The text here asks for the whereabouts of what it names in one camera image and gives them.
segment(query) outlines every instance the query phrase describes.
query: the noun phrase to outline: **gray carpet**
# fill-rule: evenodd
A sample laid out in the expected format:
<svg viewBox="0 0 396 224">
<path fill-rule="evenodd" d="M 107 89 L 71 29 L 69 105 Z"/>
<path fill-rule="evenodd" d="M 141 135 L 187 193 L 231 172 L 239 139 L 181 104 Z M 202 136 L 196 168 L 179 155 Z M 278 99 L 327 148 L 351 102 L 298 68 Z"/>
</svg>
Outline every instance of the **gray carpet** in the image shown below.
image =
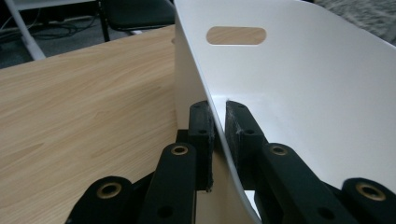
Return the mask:
<svg viewBox="0 0 396 224">
<path fill-rule="evenodd" d="M 66 21 L 62 24 L 73 25 L 78 28 L 85 28 L 90 25 L 92 18 L 80 19 L 77 21 Z M 50 28 L 35 33 L 41 37 L 35 38 L 37 45 L 43 50 L 47 57 L 66 53 L 76 49 L 83 49 L 104 42 L 100 20 L 96 18 L 92 27 L 79 31 L 74 35 L 62 38 L 53 38 L 48 35 L 67 35 L 68 30 L 64 28 Z M 110 39 L 115 40 L 130 35 L 129 33 L 110 30 Z M 13 65 L 31 62 L 32 58 L 23 45 L 20 38 L 0 44 L 0 69 Z"/>
</svg>

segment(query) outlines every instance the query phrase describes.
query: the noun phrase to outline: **chair leg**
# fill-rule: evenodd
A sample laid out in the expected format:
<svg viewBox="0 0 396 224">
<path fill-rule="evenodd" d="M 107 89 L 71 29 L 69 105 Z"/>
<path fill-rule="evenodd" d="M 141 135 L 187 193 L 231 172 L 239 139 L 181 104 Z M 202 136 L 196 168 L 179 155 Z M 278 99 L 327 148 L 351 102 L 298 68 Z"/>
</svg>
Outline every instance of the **chair leg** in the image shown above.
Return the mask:
<svg viewBox="0 0 396 224">
<path fill-rule="evenodd" d="M 108 34 L 105 13 L 102 10 L 102 2 L 100 0 L 96 0 L 96 3 L 98 6 L 100 23 L 102 25 L 103 38 L 105 39 L 105 42 L 108 42 L 108 41 L 110 41 L 110 35 Z"/>
</svg>

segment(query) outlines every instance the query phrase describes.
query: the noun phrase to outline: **wood grain surface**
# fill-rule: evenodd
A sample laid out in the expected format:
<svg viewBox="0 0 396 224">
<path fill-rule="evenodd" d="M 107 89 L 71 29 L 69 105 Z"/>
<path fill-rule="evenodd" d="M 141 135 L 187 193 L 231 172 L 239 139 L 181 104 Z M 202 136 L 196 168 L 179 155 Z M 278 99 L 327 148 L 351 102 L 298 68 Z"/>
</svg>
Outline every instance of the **wood grain surface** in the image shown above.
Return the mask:
<svg viewBox="0 0 396 224">
<path fill-rule="evenodd" d="M 0 223 L 64 223 L 175 141 L 174 27 L 0 70 Z"/>
</svg>

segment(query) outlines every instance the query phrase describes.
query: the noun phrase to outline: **white table leg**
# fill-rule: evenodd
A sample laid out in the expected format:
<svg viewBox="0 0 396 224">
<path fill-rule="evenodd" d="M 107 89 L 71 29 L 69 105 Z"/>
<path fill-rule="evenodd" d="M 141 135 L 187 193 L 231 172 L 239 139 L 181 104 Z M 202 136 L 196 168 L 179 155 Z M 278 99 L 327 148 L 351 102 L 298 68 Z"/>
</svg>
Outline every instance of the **white table leg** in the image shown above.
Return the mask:
<svg viewBox="0 0 396 224">
<path fill-rule="evenodd" d="M 29 53 L 31 54 L 33 60 L 45 59 L 46 56 L 44 55 L 41 48 L 37 45 L 35 40 L 30 35 L 26 27 L 26 24 L 24 23 L 21 17 L 20 12 L 15 7 L 14 2 L 12 0 L 5 0 L 5 1 L 9 8 L 9 11 L 11 12 L 12 17 L 14 18 L 15 22 L 17 23 L 18 27 L 21 30 L 23 43 L 25 47 L 29 50 Z"/>
</svg>

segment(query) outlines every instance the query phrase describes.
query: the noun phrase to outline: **black office chair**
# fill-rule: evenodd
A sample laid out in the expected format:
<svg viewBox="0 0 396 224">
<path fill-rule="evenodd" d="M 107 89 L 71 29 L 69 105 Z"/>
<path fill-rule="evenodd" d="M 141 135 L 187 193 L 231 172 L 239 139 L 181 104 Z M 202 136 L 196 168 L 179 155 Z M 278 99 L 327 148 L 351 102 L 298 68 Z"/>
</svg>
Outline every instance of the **black office chair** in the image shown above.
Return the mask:
<svg viewBox="0 0 396 224">
<path fill-rule="evenodd" d="M 105 41 L 107 26 L 116 31 L 136 31 L 175 24 L 175 7 L 169 0 L 96 0 Z"/>
</svg>

